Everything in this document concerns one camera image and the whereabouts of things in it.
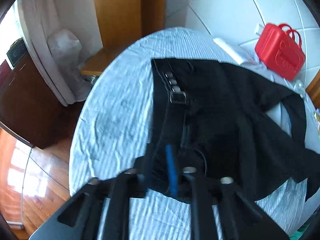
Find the red handle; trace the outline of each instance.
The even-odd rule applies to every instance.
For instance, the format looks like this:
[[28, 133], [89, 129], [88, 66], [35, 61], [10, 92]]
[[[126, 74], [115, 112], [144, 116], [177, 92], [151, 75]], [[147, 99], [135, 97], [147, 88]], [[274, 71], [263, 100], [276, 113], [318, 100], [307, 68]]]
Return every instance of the red handle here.
[[292, 39], [295, 41], [295, 36], [294, 36], [294, 33], [297, 33], [298, 34], [298, 37], [299, 37], [299, 48], [301, 48], [302, 46], [302, 40], [301, 40], [301, 36], [300, 36], [300, 33], [298, 33], [296, 30], [294, 29], [291, 29], [291, 30], [287, 30], [285, 32], [285, 34], [289, 35], [290, 36], [290, 33], [292, 33]]
[[289, 27], [290, 30], [292, 30], [291, 26], [290, 26], [289, 24], [287, 24], [287, 23], [281, 23], [281, 24], [278, 25], [278, 27], [279, 27], [280, 29], [282, 29], [283, 27]]

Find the red plastic box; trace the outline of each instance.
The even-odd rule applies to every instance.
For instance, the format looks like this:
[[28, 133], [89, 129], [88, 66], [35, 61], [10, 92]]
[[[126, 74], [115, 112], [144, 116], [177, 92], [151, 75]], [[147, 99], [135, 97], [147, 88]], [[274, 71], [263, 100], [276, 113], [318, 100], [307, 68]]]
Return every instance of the red plastic box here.
[[[282, 28], [285, 26], [290, 29], [283, 31]], [[295, 42], [294, 33], [298, 34], [299, 45]], [[300, 34], [288, 24], [284, 23], [277, 26], [268, 23], [264, 27], [254, 50], [267, 68], [292, 81], [306, 60], [301, 45]]]

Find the hardwood floor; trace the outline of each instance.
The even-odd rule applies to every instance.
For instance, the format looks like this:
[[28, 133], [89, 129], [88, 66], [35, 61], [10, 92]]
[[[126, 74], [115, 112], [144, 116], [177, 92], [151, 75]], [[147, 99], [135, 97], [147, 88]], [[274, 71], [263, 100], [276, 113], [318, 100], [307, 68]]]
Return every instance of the hardwood floor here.
[[30, 147], [0, 129], [0, 210], [10, 222], [22, 222], [21, 192], [30, 151]]
[[[36, 147], [31, 150], [30, 154], [23, 153], [25, 158], [22, 159], [28, 162], [24, 164], [25, 175], [19, 197], [22, 192], [22, 223], [25, 228], [23, 230], [14, 229], [14, 233], [20, 240], [28, 239], [70, 198], [68, 181], [70, 147], [83, 104], [75, 103], [63, 109], [59, 122], [52, 127], [56, 143], [44, 150]], [[0, 151], [3, 141], [1, 136], [0, 132]], [[3, 142], [7, 148], [14, 149], [17, 140], [14, 139], [9, 144], [10, 140], [12, 137], [9, 135], [6, 138], [7, 142]]]

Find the black fabric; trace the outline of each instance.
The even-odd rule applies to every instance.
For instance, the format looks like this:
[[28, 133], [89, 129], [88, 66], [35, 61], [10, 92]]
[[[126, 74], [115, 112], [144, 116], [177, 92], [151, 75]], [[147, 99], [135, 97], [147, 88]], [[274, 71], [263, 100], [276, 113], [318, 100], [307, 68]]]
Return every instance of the black fabric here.
[[[175, 115], [163, 78], [168, 68], [187, 95], [183, 129], [172, 128], [166, 119]], [[304, 147], [300, 95], [250, 70], [211, 60], [155, 59], [152, 71], [152, 189], [168, 190], [166, 144], [178, 145], [178, 155], [187, 156], [209, 178], [233, 177], [252, 200], [270, 195], [290, 177], [297, 183], [309, 178], [307, 197], [319, 188], [320, 155]], [[292, 137], [265, 113], [279, 102], [289, 114]]]
[[0, 236], [2, 240], [18, 240], [0, 212]]
[[318, 211], [310, 225], [299, 240], [319, 240], [320, 236], [320, 212]]

